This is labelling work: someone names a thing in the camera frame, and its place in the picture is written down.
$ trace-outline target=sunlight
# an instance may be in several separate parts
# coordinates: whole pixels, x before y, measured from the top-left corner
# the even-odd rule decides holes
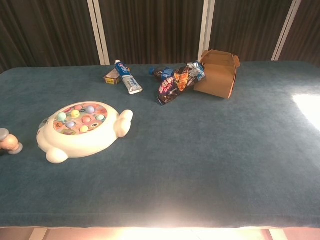
[[[301,112],[320,131],[320,95],[298,94],[293,96]]]

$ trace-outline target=dark brown curtain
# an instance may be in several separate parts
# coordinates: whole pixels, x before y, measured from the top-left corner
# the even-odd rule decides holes
[[[198,58],[203,0],[99,0],[110,63]]]
[[[99,65],[87,0],[0,0],[0,72]]]
[[[269,61],[292,0],[215,0],[210,48]]]
[[[320,0],[302,0],[279,60],[305,61],[320,67]]]

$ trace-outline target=toothpaste tube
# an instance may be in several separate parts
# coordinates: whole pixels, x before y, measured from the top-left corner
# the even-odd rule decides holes
[[[129,94],[137,94],[142,92],[143,88],[131,75],[131,73],[128,71],[126,66],[119,60],[116,60],[114,64],[115,64],[115,69],[121,76],[122,81],[126,86],[126,88],[128,89]]]

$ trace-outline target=white toy fishing game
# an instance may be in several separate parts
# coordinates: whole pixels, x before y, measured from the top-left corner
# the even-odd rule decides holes
[[[119,114],[101,102],[78,102],[62,108],[39,126],[36,140],[46,159],[59,164],[108,148],[130,130],[133,112]]]

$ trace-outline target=snack wrapper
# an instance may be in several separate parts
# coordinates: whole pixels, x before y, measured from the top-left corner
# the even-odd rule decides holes
[[[165,105],[192,88],[205,76],[205,68],[200,62],[188,63],[175,70],[174,75],[165,79],[158,89],[158,100]]]

